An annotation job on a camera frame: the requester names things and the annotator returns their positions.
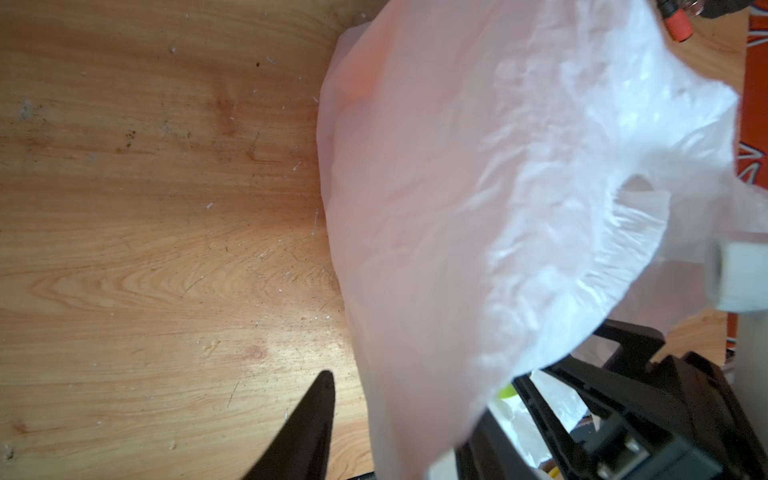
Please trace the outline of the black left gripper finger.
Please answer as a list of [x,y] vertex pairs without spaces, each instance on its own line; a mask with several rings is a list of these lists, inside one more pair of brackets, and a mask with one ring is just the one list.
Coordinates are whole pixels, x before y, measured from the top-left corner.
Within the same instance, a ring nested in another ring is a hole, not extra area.
[[323,370],[243,478],[325,479],[334,412],[334,376],[331,371]]

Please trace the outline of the white plastic bag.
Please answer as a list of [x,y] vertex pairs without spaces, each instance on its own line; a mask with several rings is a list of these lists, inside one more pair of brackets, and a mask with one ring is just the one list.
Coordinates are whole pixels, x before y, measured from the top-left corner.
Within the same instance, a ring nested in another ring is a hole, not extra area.
[[422,478],[610,314],[705,306],[709,242],[767,229],[738,106],[648,1],[391,1],[340,36],[317,148],[379,478]]

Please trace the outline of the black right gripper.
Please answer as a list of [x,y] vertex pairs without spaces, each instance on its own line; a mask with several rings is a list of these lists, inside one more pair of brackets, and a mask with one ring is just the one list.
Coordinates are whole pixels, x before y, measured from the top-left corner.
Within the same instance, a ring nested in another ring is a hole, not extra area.
[[566,479],[763,479],[767,475],[767,323],[749,319],[734,360],[689,352],[655,361],[663,335],[608,320],[603,366],[566,356],[546,373],[584,401],[600,428],[578,440],[529,375],[513,387]]

